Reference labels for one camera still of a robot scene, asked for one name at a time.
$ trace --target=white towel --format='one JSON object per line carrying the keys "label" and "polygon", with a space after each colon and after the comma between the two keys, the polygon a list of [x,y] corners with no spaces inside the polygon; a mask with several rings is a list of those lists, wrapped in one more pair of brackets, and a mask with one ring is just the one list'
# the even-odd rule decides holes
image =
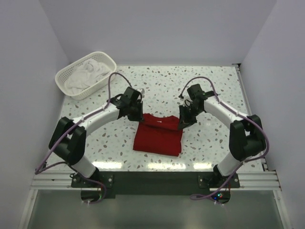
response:
{"label": "white towel", "polygon": [[105,78],[108,73],[110,73],[110,69],[107,65],[99,63],[94,59],[88,59],[75,69],[65,81],[64,86],[68,93],[79,94]]}

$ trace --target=metal frame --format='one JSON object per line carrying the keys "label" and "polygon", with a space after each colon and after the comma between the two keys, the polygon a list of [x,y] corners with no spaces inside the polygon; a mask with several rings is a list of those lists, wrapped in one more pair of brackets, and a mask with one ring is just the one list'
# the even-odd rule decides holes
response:
{"label": "metal frame", "polygon": [[[234,67],[236,68],[237,76],[240,81],[247,111],[251,115],[252,111],[250,109],[249,101],[244,89],[240,69],[237,65],[234,65]],[[287,209],[283,201],[281,187],[278,181],[277,174],[275,171],[268,171],[265,159],[261,159],[261,161],[264,172],[238,173],[241,187],[232,188],[231,190],[272,190],[284,229],[293,229],[287,213]],[[38,190],[92,190],[92,188],[71,188],[71,178],[69,177],[71,173],[73,173],[73,171],[50,171],[34,176],[28,199],[20,220],[19,229],[28,228]]]}

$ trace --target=white laundry basket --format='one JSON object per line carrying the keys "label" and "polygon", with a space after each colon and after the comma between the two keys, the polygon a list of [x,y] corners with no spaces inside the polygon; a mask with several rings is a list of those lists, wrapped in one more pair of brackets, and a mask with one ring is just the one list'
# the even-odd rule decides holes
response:
{"label": "white laundry basket", "polygon": [[[104,63],[110,69],[110,73],[105,78],[101,79],[96,84],[88,87],[87,89],[83,90],[79,94],[68,93],[64,87],[65,81],[71,76],[71,74],[74,72],[76,67],[82,65],[82,63],[88,59],[94,59],[97,62]],[[113,61],[113,59],[110,56],[108,56],[104,52],[93,52],[79,59],[78,61],[68,65],[67,67],[61,69],[55,76],[55,82],[65,95],[71,96],[73,99],[76,100],[81,100],[91,95],[92,93],[96,92],[97,90],[101,89],[105,85],[107,85],[109,75],[115,71],[116,71],[116,63]]]}

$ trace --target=gray wall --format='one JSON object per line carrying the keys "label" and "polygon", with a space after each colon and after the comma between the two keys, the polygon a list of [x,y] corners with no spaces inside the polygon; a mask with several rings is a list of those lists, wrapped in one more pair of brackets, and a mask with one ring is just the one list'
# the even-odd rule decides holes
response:
{"label": "gray wall", "polygon": [[40,0],[69,60],[240,63],[276,0]]}
{"label": "gray wall", "polygon": [[270,137],[268,165],[278,172],[296,229],[305,225],[304,10],[304,0],[278,0],[241,68],[252,111]]}
{"label": "gray wall", "polygon": [[37,0],[0,1],[0,228],[17,228],[61,108],[68,64]]}

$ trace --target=speckled tabletop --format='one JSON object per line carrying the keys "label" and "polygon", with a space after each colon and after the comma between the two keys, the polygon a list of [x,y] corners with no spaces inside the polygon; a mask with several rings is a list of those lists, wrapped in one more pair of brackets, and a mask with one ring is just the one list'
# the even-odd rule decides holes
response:
{"label": "speckled tabletop", "polygon": [[[247,113],[242,90],[234,67],[200,66],[118,66],[118,72],[125,75],[134,88],[144,88],[143,112],[164,117],[179,117],[178,98],[188,80],[195,76],[209,77],[226,101],[241,112]],[[204,91],[211,90],[208,82],[200,83]],[[128,86],[117,76],[111,82],[112,96],[123,93]],[[103,105],[107,100],[104,87],[91,96],[76,101],[65,97],[61,117],[79,117]],[[179,157],[163,156],[153,153],[133,151],[133,140],[138,127],[123,117],[108,123],[93,132],[86,141],[85,155],[100,170],[112,171],[212,171],[229,152],[229,130],[218,119],[208,113],[197,117],[198,123],[184,129]],[[52,154],[48,165],[61,161]],[[50,170],[70,170],[67,166],[57,166]],[[260,161],[242,166],[239,171],[262,171]]]}

